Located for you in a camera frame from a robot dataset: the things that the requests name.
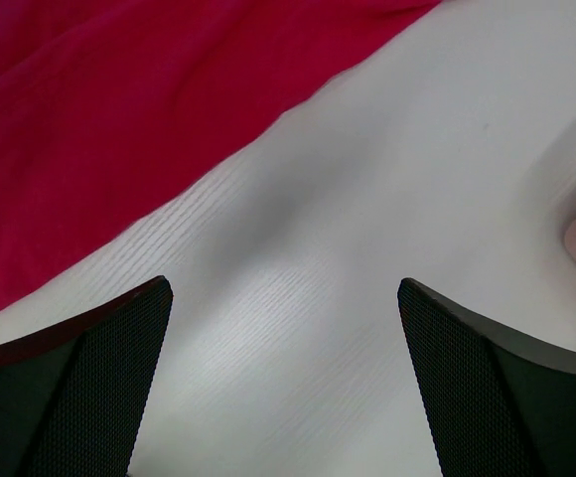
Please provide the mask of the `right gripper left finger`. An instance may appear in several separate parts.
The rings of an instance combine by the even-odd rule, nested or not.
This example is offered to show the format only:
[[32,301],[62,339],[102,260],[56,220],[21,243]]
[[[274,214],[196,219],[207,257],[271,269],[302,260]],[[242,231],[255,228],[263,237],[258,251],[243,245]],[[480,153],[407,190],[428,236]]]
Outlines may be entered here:
[[157,276],[0,344],[0,476],[125,476],[173,304]]

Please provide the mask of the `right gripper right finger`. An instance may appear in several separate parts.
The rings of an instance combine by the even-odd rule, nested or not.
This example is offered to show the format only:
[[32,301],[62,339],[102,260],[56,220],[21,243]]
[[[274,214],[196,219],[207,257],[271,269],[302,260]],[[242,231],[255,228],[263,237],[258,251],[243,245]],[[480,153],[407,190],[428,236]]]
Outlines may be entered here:
[[445,476],[576,476],[576,352],[412,278],[398,309]]

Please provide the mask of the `magenta t shirt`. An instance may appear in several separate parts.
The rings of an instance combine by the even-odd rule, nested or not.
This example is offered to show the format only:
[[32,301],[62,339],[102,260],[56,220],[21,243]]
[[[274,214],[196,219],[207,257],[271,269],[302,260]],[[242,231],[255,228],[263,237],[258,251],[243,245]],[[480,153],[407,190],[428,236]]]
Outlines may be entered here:
[[113,240],[429,1],[0,1],[0,311]]

